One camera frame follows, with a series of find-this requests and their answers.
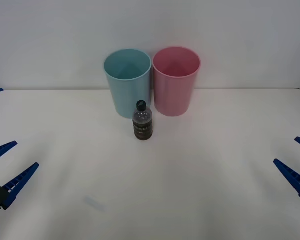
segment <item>bottle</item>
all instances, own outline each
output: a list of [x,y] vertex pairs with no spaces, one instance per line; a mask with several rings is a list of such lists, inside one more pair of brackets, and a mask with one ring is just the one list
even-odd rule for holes
[[147,107],[145,101],[140,100],[136,103],[133,117],[134,135],[139,140],[148,140],[153,133],[152,111]]

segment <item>cup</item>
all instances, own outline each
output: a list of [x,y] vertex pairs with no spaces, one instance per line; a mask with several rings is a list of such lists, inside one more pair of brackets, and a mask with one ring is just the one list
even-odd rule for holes
[[154,56],[154,105],[158,112],[175,117],[188,110],[200,66],[199,56],[181,46],[165,48]]
[[138,49],[122,49],[108,56],[103,67],[118,114],[131,119],[139,100],[151,105],[152,61],[148,54]]

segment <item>white wall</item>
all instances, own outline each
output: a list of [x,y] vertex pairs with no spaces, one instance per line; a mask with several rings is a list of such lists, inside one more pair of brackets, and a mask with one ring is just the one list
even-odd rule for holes
[[300,0],[0,0],[0,88],[107,88],[109,53],[170,45],[198,88],[300,88]]

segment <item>white table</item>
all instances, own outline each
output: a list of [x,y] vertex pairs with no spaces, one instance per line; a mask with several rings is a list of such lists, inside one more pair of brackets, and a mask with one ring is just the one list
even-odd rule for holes
[[300,90],[195,90],[134,137],[108,90],[3,91],[0,186],[40,167],[0,240],[300,240]]

